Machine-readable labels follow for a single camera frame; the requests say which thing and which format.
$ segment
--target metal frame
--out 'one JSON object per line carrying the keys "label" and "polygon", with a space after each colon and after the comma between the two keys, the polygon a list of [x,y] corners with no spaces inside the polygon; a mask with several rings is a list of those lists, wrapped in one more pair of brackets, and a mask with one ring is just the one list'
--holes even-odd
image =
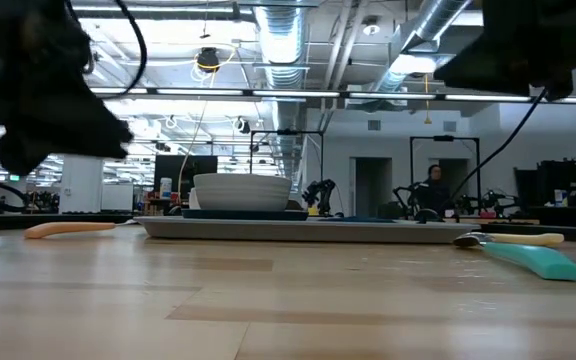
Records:
{"label": "metal frame", "polygon": [[255,146],[255,135],[257,134],[276,134],[280,136],[299,136],[299,135],[319,135],[321,139],[321,150],[319,162],[319,174],[321,181],[324,180],[324,132],[323,131],[296,131],[296,130],[251,130],[250,131],[250,173],[252,174],[253,147]]}
{"label": "metal frame", "polygon": [[[410,146],[410,183],[415,182],[415,154],[414,154],[414,143],[415,140],[432,140],[434,142],[454,142],[455,140],[466,140],[475,143],[475,160],[476,166],[479,167],[481,162],[481,152],[479,149],[479,138],[478,137],[459,137],[459,136],[411,136],[409,138]],[[477,208],[481,211],[481,169],[477,170]]]}

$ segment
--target table surface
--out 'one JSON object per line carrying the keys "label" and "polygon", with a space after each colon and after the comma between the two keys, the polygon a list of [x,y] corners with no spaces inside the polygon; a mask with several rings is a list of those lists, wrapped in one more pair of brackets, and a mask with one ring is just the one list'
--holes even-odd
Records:
{"label": "table surface", "polygon": [[450,246],[2,231],[0,359],[576,359],[576,283]]}

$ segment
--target ceiling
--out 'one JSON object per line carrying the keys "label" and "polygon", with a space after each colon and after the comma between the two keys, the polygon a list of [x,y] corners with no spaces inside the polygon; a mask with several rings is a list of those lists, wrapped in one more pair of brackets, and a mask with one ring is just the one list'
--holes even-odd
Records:
{"label": "ceiling", "polygon": [[[182,1],[182,0],[141,0],[125,1],[138,19],[148,47],[148,67],[139,86],[141,87],[216,87],[216,88],[267,88],[266,71],[268,62],[262,56],[257,24],[250,22],[250,3],[272,3],[273,0],[239,1],[241,21],[212,20],[219,15],[218,10],[232,8],[225,1]],[[283,3],[298,4],[283,0]],[[73,0],[84,30],[92,39],[91,46],[98,55],[94,72],[87,76],[91,87],[125,87],[131,82],[139,65],[139,46],[128,20],[116,11],[110,0]],[[311,4],[302,1],[301,5]],[[305,34],[306,54],[293,64],[305,71],[304,87],[322,89],[326,70],[333,49],[333,38],[340,27],[339,14],[341,0],[317,1],[320,4],[308,8]],[[357,1],[350,12],[350,29],[354,21],[375,17],[379,32],[367,35],[359,31],[350,52],[348,66],[343,71],[340,87],[364,86],[376,81],[390,66],[393,59],[391,40],[396,26],[414,19],[419,9],[419,0],[410,1],[369,1],[363,19],[354,19]],[[174,7],[184,7],[176,11]],[[430,54],[434,59],[450,57],[472,41],[482,30],[481,12],[470,6],[453,23],[441,38],[439,50]],[[220,61],[219,70],[213,77],[198,70],[195,57],[202,48],[215,48]],[[428,74],[423,77],[409,77],[404,87],[413,92],[449,92],[439,81]],[[190,150],[196,155],[220,156],[220,171],[247,172],[250,135],[237,128],[241,121],[248,122],[253,130],[276,130],[273,118],[272,101],[203,101],[135,98],[107,101],[107,106],[122,120],[130,123],[135,133],[135,142],[128,149],[126,161],[106,162],[106,182],[131,181],[138,184],[151,184],[154,172],[154,156],[162,153],[185,154]],[[435,111],[453,111],[462,117],[481,110],[482,105],[469,103],[438,102],[432,104]],[[320,107],[320,102],[308,102],[308,107]],[[410,112],[425,111],[425,101],[411,101],[405,106]],[[317,122],[319,115],[315,109],[308,111],[309,126]],[[333,119],[340,121],[335,134],[352,134],[353,127],[343,126],[343,119],[353,113],[336,109]],[[196,141],[189,149],[196,133]],[[255,142],[260,142],[257,135]],[[254,171],[269,175],[293,176],[297,172],[284,173],[285,147],[283,139],[270,135],[254,154]],[[292,157],[299,161],[300,142],[292,139]],[[165,150],[157,150],[157,143],[164,144]],[[42,184],[58,181],[63,159],[51,156],[32,174],[31,180]],[[4,171],[0,167],[0,176]]]}

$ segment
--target dark tray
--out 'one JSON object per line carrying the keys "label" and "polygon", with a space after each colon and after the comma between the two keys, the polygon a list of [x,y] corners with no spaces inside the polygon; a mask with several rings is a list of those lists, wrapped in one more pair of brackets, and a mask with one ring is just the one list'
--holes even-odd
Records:
{"label": "dark tray", "polygon": [[181,214],[186,219],[220,219],[220,220],[274,220],[304,221],[308,218],[305,211],[229,211],[183,209]]}

